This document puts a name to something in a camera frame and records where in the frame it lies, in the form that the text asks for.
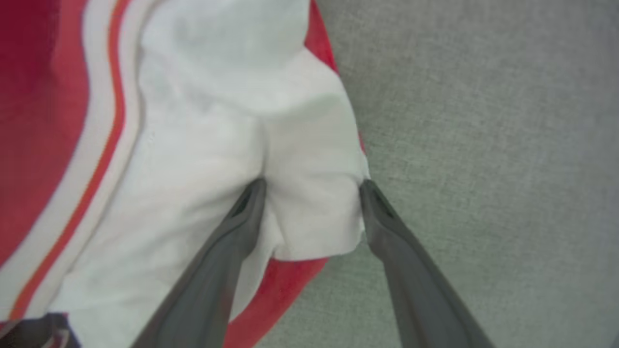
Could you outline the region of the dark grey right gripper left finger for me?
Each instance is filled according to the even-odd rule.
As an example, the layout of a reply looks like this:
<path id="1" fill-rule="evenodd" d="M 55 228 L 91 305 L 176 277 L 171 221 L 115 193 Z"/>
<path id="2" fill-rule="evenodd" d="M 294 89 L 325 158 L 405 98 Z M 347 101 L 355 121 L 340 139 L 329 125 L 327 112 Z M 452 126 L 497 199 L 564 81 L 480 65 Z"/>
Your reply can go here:
<path id="1" fill-rule="evenodd" d="M 252 181 L 133 343 L 135 348 L 221 348 L 243 261 L 254 251 L 267 184 Z"/>

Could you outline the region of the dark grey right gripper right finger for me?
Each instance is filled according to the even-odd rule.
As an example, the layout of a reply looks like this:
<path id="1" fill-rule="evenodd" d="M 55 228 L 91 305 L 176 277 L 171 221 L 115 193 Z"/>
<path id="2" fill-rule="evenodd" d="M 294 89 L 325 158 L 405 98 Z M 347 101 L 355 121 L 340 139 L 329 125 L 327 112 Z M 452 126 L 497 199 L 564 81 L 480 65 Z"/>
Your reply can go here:
<path id="1" fill-rule="evenodd" d="M 360 186 L 368 245 L 384 266 L 404 348 L 492 348 L 480 324 L 372 180 Z"/>

